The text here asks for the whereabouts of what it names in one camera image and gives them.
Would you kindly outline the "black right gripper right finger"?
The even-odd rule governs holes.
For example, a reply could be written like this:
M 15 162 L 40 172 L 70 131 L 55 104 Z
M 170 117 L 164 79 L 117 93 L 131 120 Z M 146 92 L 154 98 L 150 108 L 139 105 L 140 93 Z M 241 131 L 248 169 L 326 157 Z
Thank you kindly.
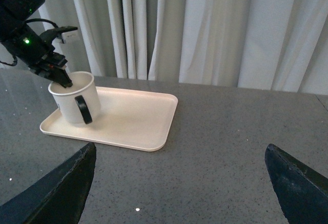
M 327 223 L 327 178 L 274 144 L 264 160 L 288 223 Z

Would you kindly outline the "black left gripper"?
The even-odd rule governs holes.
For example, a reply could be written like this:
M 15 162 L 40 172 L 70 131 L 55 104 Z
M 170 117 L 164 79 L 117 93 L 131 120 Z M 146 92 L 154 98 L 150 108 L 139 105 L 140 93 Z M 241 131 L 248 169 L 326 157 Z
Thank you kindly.
M 1 44 L 8 52 L 22 60 L 30 70 L 44 78 L 60 84 L 64 88 L 72 87 L 72 80 L 65 71 L 67 60 L 54 52 L 52 44 L 42 41 L 28 25 L 23 25 L 11 34 L 1 32 Z

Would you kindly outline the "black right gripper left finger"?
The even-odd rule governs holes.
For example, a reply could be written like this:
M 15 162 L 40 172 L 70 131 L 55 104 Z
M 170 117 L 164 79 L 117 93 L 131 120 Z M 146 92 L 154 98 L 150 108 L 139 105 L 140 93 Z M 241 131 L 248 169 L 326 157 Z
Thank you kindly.
M 1 223 L 78 223 L 93 182 L 96 146 L 90 142 L 1 206 Z

